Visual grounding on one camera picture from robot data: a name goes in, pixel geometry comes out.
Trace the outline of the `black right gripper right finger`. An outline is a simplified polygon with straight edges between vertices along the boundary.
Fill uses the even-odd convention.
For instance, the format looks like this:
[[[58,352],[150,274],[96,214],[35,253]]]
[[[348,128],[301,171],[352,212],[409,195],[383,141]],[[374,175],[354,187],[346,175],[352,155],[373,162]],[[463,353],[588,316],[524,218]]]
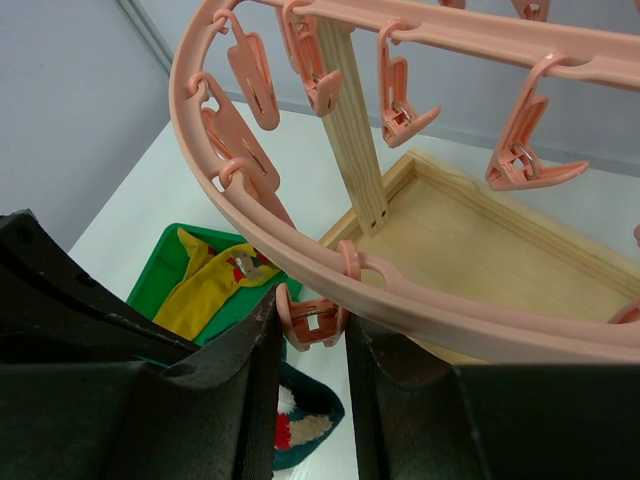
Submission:
[[[451,365],[353,317],[346,329],[363,479],[635,479],[635,365]]]

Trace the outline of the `pink round clip hanger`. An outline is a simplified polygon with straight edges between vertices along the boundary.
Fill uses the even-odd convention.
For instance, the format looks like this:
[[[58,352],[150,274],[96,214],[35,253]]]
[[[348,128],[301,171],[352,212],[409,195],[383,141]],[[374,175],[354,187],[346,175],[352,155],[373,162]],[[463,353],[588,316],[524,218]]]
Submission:
[[[516,16],[461,1],[277,1],[294,71],[321,116],[352,209],[321,240],[299,232],[277,197],[280,177],[205,60],[232,32],[233,67],[256,122],[279,110],[264,47],[239,25],[232,1],[206,1],[176,50],[170,111],[186,161],[207,196],[247,240],[318,294],[295,304],[279,287],[282,328],[299,350],[333,345],[349,314],[397,330],[448,360],[625,362],[639,359],[639,267],[514,200],[559,186],[583,162],[547,166],[530,137],[547,101],[546,76],[629,91],[639,87],[639,39],[551,23],[545,1]],[[407,100],[407,65],[391,44],[415,42],[523,67],[527,77],[484,179],[420,151],[387,172],[377,163],[350,35],[376,34],[383,137],[398,146],[432,122]]]

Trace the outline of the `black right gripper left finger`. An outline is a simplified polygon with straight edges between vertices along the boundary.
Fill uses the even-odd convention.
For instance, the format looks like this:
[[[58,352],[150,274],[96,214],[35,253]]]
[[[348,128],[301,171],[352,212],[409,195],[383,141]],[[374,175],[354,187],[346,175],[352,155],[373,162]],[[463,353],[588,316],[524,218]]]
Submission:
[[[2,217],[3,478],[268,479],[280,360],[273,293],[197,347]]]

